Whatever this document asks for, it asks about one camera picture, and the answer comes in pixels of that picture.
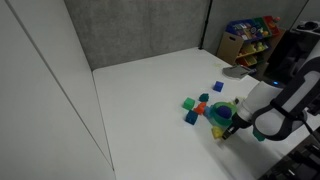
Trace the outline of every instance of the concrete wall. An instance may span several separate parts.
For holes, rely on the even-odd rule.
[[[293,28],[296,28],[300,24],[300,21],[320,21],[319,7],[319,0],[309,0],[297,21],[294,23]]]
[[[196,47],[209,0],[65,0],[91,69]],[[289,28],[306,0],[213,0],[204,48],[229,21],[280,16]]]

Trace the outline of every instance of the shelf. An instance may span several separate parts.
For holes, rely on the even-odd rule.
[[[239,59],[239,58],[243,58],[243,57],[246,57],[246,56],[250,56],[250,55],[254,55],[254,54],[257,54],[257,53],[260,53],[260,52],[263,52],[265,50],[267,50],[268,48],[264,49],[264,50],[261,50],[261,51],[255,51],[255,52],[252,52],[252,53],[248,53],[248,54],[243,54],[241,56],[237,56],[236,59]]]

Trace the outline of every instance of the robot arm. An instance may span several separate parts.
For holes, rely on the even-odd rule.
[[[223,138],[253,125],[265,138],[280,141],[303,125],[304,109],[320,94],[320,57],[310,59],[282,88],[275,82],[260,82],[238,105]]]

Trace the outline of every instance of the white tabletop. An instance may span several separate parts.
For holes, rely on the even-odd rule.
[[[307,137],[302,127],[284,141],[260,143],[250,127],[220,141],[205,117],[186,123],[187,97],[209,93],[211,105],[246,96],[258,83],[225,78],[227,66],[193,48],[94,71],[117,180],[257,179]],[[211,89],[216,81],[224,82],[221,93]]]

